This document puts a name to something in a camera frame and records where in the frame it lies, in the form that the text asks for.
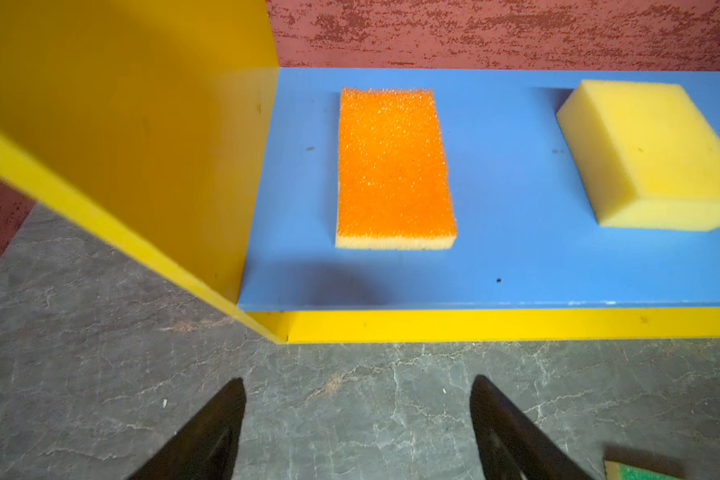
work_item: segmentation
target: yellow board edge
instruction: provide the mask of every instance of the yellow board edge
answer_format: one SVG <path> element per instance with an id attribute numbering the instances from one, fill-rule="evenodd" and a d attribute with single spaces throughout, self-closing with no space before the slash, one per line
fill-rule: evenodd
<path id="1" fill-rule="evenodd" d="M 265 338 L 283 343 L 284 338 L 273 335 L 234 302 L 215 292 L 207 284 L 184 270 L 154 245 L 136 235 L 117 218 L 96 205 L 67 182 L 48 171 L 29 154 L 12 145 L 0 135 L 0 179 L 10 182 L 31 197 L 42 197 L 48 207 L 67 219 L 85 225 L 89 232 L 110 245 L 117 246 L 135 260 L 152 268 L 173 283 L 182 286 L 205 302 L 230 315 L 235 320 L 258 332 Z"/>
<path id="2" fill-rule="evenodd" d="M 720 337 L 720 307 L 249 312 L 288 343 Z"/>

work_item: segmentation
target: orange sponge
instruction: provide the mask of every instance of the orange sponge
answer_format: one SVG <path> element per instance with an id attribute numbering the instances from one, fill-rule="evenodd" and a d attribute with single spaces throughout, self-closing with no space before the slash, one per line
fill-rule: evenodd
<path id="1" fill-rule="evenodd" d="M 456 235 L 432 90 L 342 89 L 336 247 L 444 250 Z"/>

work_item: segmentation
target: sponge scouring layer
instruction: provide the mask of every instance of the sponge scouring layer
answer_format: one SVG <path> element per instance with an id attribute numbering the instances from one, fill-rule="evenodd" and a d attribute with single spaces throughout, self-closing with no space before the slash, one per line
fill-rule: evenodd
<path id="1" fill-rule="evenodd" d="M 669 475 L 607 460 L 605 461 L 605 478 L 606 480 L 677 480 Z"/>
<path id="2" fill-rule="evenodd" d="M 444 250 L 456 239 L 432 90 L 342 90 L 336 247 Z"/>
<path id="3" fill-rule="evenodd" d="M 584 80 L 557 112 L 602 226 L 720 226 L 720 138 L 679 85 Z"/>

